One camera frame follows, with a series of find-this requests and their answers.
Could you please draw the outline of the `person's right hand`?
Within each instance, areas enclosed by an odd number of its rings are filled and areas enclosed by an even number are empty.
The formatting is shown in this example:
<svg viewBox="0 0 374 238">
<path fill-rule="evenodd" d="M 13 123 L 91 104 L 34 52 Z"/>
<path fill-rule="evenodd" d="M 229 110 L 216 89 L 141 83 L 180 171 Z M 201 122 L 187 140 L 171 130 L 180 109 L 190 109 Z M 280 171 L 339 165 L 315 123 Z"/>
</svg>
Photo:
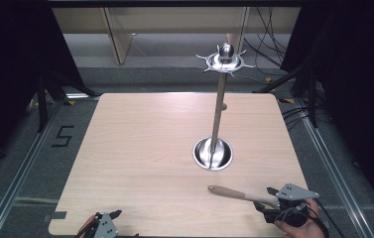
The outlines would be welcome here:
<svg viewBox="0 0 374 238">
<path fill-rule="evenodd" d="M 306 204 L 310 207 L 310 217 L 318 218 L 317 203 L 313 199 L 306 199 Z M 301 227 L 294 227 L 278 220 L 274 225 L 285 232 L 284 238 L 326 238 L 319 225 L 309 218 Z"/>
</svg>

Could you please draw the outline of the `black tape strip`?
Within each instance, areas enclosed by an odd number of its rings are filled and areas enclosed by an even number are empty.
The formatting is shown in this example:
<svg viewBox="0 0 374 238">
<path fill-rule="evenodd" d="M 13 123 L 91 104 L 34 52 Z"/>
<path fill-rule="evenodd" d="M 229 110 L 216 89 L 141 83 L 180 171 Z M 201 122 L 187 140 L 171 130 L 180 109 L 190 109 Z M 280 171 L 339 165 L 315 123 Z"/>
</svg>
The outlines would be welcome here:
<svg viewBox="0 0 374 238">
<path fill-rule="evenodd" d="M 65 219 L 66 212 L 65 211 L 56 211 L 51 214 L 46 214 L 43 218 L 44 223 L 49 223 L 54 219 Z"/>
</svg>

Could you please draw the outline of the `person's left hand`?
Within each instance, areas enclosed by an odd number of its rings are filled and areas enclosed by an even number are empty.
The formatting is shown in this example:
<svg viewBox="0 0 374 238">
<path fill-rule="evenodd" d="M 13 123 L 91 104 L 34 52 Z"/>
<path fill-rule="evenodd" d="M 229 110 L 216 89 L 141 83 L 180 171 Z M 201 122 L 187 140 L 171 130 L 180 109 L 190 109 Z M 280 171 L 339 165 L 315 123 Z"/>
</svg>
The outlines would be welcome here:
<svg viewBox="0 0 374 238">
<path fill-rule="evenodd" d="M 95 220 L 94 215 L 91 215 L 78 230 L 75 238 L 84 238 L 86 232 L 92 227 L 93 221 Z"/>
</svg>

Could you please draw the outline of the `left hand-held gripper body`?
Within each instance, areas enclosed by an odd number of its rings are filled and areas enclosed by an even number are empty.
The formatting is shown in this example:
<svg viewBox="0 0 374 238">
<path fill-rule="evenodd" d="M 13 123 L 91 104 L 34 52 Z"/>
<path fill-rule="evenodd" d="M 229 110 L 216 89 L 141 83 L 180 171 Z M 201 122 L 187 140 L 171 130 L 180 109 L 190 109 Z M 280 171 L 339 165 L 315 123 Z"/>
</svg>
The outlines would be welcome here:
<svg viewBox="0 0 374 238">
<path fill-rule="evenodd" d="M 98 219 L 97 228 L 93 238 L 116 238 L 118 229 L 111 219 L 109 213 L 103 213 L 101 219 Z"/>
</svg>

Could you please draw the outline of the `wooden-handled utensil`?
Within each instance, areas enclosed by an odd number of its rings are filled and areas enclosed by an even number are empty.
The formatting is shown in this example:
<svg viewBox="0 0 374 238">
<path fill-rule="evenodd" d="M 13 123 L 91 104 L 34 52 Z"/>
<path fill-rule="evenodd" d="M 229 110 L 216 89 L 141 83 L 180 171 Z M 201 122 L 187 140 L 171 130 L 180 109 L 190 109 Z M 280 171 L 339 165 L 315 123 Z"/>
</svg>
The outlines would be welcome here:
<svg viewBox="0 0 374 238">
<path fill-rule="evenodd" d="M 278 208 L 278 201 L 276 199 L 269 199 L 241 191 L 237 191 L 234 189 L 230 189 L 220 185 L 209 185 L 207 187 L 208 191 L 219 196 L 241 199 L 241 200 L 248 200 L 248 201 L 256 201 L 261 204 L 268 205 L 272 208 Z"/>
</svg>

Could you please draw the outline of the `metal utensil rack stand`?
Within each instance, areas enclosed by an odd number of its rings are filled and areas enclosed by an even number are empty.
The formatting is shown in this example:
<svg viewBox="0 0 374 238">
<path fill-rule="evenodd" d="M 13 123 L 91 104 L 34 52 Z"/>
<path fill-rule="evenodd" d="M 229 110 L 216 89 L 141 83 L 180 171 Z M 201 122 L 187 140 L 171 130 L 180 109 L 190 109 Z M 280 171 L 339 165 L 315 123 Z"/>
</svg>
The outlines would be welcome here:
<svg viewBox="0 0 374 238">
<path fill-rule="evenodd" d="M 219 128 L 222 112 L 227 108 L 224 103 L 227 76 L 234 76 L 235 71 L 248 67 L 242 57 L 245 53 L 246 51 L 237 53 L 230 44 L 225 43 L 218 46 L 214 54 L 207 57 L 198 56 L 199 59 L 205 60 L 207 68 L 204 71 L 219 73 L 211 135 L 200 139 L 192 149 L 195 163 L 204 170 L 221 171 L 232 161 L 233 149 L 219 137 Z"/>
</svg>

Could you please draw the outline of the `aluminium floor rail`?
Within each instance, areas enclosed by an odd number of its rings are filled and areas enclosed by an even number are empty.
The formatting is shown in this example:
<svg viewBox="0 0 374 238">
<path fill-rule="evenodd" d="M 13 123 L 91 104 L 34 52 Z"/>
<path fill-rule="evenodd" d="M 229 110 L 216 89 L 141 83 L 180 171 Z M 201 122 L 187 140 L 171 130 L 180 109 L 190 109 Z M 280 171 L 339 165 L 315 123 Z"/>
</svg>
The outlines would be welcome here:
<svg viewBox="0 0 374 238">
<path fill-rule="evenodd" d="M 357 199 L 350 191 L 350 187 L 344 180 L 342 173 L 340 172 L 333 156 L 330 153 L 323 137 L 321 136 L 317 127 L 312 124 L 309 118 L 304 118 L 304 125 L 312 139 L 322 163 L 332 181 L 332 184 L 340 197 L 343 207 L 347 211 L 350 220 L 355 227 L 355 230 L 360 238 L 374 238 L 374 232 L 371 229 L 368 220 L 361 209 L 361 206 L 357 202 Z"/>
<path fill-rule="evenodd" d="M 37 155 L 39 154 L 43 144 L 46 141 L 46 138 L 50 132 L 52 124 L 62 108 L 61 102 L 56 102 L 52 107 L 51 110 L 47 113 L 49 119 L 47 120 L 46 125 L 44 128 L 36 134 L 34 141 L 31 144 L 29 151 L 27 152 L 22 164 L 16 171 L 11 183 L 9 184 L 5 194 L 0 199 L 0 231 L 14 205 L 15 199 L 24 184 L 35 160 Z"/>
</svg>

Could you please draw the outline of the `black metal stand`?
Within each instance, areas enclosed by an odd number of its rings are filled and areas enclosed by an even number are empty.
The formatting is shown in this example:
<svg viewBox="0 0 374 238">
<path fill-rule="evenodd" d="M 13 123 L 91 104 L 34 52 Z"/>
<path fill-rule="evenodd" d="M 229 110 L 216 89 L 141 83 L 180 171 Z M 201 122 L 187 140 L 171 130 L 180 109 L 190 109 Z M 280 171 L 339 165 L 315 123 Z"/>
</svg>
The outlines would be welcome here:
<svg viewBox="0 0 374 238">
<path fill-rule="evenodd" d="M 314 69 L 308 63 L 302 63 L 295 69 L 281 76 L 274 83 L 269 83 L 262 89 L 256 90 L 256 93 L 268 93 L 293 78 L 296 81 L 291 89 L 292 94 L 295 97 L 301 97 L 305 91 L 309 94 L 309 119 L 312 125 L 316 128 L 316 75 Z"/>
<path fill-rule="evenodd" d="M 100 96 L 100 93 L 87 88 L 82 82 L 76 82 L 53 70 L 45 70 L 40 74 L 37 80 L 40 115 L 39 132 L 42 132 L 48 124 L 47 94 L 49 94 L 54 101 L 64 101 L 66 98 L 66 94 L 62 89 L 64 86 L 75 88 L 90 97 Z"/>
</svg>

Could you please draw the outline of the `black curtain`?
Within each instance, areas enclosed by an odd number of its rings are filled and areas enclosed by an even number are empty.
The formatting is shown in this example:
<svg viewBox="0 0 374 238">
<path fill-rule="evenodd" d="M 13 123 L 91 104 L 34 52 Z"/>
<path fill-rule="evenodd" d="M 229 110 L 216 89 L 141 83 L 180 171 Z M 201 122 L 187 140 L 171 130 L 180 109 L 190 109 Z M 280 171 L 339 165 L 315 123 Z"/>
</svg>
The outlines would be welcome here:
<svg viewBox="0 0 374 238">
<path fill-rule="evenodd" d="M 0 0 L 0 149 L 42 74 L 83 85 L 47 0 Z"/>
<path fill-rule="evenodd" d="M 354 160 L 374 189 L 374 0 L 307 0 L 294 26 L 282 69 L 302 63 L 294 91 L 311 74 Z"/>
</svg>

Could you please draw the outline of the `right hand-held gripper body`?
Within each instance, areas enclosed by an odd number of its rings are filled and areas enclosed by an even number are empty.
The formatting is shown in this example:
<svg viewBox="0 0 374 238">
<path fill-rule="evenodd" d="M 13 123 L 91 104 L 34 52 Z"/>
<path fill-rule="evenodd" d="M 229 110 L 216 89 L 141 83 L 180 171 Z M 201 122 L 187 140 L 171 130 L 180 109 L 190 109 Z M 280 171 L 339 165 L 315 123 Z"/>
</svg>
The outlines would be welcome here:
<svg viewBox="0 0 374 238">
<path fill-rule="evenodd" d="M 274 223 L 278 220 L 294 227 L 304 225 L 310 216 L 306 199 L 319 198 L 319 194 L 292 183 L 286 183 L 278 191 L 274 195 L 279 201 L 278 208 L 267 209 L 263 214 L 266 222 Z"/>
</svg>

